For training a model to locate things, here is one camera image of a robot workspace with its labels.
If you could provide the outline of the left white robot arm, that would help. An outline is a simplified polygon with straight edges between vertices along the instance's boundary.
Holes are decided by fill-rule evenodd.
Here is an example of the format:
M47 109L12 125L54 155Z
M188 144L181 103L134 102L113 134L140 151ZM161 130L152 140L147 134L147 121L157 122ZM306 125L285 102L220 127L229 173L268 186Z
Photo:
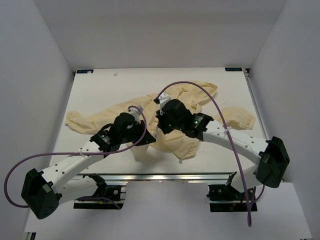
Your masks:
M59 205L76 199L99 200L105 196L106 182L97 173L73 179L89 166L119 150L122 144L146 145L155 142L147 131L145 117L139 109L130 108L113 123L102 127L76 153L41 171L30 170L24 180L21 196L34 215L45 219Z

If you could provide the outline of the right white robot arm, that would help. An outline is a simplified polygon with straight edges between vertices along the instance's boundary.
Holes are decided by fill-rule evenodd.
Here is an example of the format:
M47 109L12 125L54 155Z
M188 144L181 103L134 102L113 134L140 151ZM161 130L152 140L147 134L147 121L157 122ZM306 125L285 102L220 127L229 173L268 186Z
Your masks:
M158 128L163 134L174 130L189 138L212 143L247 158L253 166L232 175L225 187L226 195L236 200L245 189L259 185L278 188L290 163L284 142L278 137L271 140L249 136L239 130L226 130L222 124L203 113L191 113L178 99L156 99Z

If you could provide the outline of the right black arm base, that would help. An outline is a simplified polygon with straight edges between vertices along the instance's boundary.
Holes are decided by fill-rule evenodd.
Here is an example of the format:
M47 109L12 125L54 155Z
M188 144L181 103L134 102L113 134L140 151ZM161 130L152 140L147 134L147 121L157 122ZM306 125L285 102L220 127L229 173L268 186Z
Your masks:
M245 194L232 192L223 184L209 184L208 194L209 208L211 213L241 213L247 212Z

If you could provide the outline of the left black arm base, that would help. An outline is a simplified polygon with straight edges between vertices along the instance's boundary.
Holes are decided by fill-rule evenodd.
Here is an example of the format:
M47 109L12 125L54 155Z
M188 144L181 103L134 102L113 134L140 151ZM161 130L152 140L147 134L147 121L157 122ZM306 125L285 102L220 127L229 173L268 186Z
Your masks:
M92 196L83 197L81 200L75 200L74 209L84 210L121 210L127 193L125 183L107 183Z

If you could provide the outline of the cream yellow jacket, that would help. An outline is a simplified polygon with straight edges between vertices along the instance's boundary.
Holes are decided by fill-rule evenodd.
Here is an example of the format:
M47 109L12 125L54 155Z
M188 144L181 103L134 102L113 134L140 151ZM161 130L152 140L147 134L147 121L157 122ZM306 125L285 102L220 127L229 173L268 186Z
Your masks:
M96 134L103 126L112 124L129 106L141 106L146 118L147 132L156 138L151 146L159 151L172 153L180 161L193 158L199 145L200 119L196 114L210 102L218 87L213 83L196 81L194 84L175 84L165 90L171 97L169 106L156 104L156 93L136 97L109 106L89 116L72 110L67 112L65 125L72 131L85 135Z

